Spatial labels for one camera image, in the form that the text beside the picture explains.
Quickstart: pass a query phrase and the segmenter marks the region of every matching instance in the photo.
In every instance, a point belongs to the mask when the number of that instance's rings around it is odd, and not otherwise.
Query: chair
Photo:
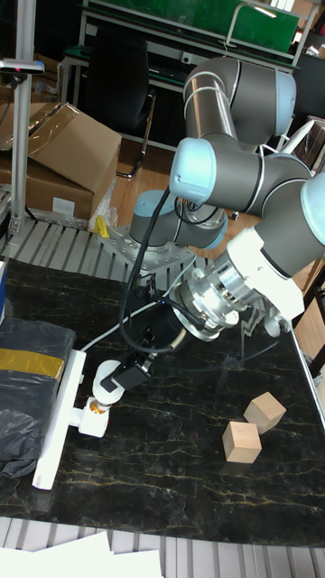
[[[99,28],[90,54],[83,111],[118,133],[132,134],[145,127],[141,153],[128,179],[135,176],[145,157],[155,102],[149,90],[145,40]]]

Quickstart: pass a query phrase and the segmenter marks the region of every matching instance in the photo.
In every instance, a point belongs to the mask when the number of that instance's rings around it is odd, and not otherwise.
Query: cardboard box
[[[115,178],[121,136],[71,105],[37,114],[42,121],[29,137],[26,205],[90,219]],[[3,132],[0,126],[0,141]],[[0,182],[10,181],[10,155],[2,153]]]
[[[41,76],[32,76],[31,102],[58,102],[60,63],[41,54],[34,54],[34,59],[43,62],[45,72]],[[4,84],[0,84],[0,105],[7,103],[11,95],[11,88],[5,84],[5,74],[2,75],[2,81]]]
[[[48,115],[54,114],[58,105],[52,103],[44,104],[43,102],[31,103],[29,134],[31,135]],[[6,106],[0,106],[0,117]],[[10,151],[13,148],[13,131],[14,131],[14,105],[10,105],[8,112],[0,127],[0,150]]]
[[[321,45],[318,57],[325,60],[325,44]]]

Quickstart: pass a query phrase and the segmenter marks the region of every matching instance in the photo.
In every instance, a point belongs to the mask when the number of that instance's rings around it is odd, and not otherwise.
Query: tabletop
[[[113,326],[123,286],[10,260],[7,314],[73,329],[77,348]],[[125,392],[102,439],[70,428],[50,492],[32,474],[0,477],[0,516],[160,536],[268,545],[324,545],[325,435],[291,334],[271,350],[263,325],[160,358],[151,380]],[[115,332],[88,351],[77,406],[96,368],[121,359]],[[211,372],[208,367],[223,365]],[[270,391],[287,409],[253,464],[225,460],[221,436]]]

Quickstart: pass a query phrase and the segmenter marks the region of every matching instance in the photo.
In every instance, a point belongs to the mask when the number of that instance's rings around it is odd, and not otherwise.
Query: wooden block
[[[252,399],[244,413],[244,418],[250,424],[256,424],[258,432],[263,434],[278,424],[285,412],[285,407],[269,391],[266,391],[261,396]]]
[[[229,422],[222,436],[227,461],[253,463],[262,450],[255,424]]]

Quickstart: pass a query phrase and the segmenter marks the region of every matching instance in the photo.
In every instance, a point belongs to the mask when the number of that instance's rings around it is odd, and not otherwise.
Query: black plastic bag
[[[73,331],[46,322],[5,318],[0,326],[0,473],[3,476],[17,478],[35,469],[57,395],[60,370],[75,339]],[[22,361],[20,369],[24,365],[24,370],[15,370],[14,365],[6,368],[8,358]],[[40,366],[40,359],[42,370],[46,372],[50,367],[52,375],[43,375],[39,369],[34,371],[37,364]]]

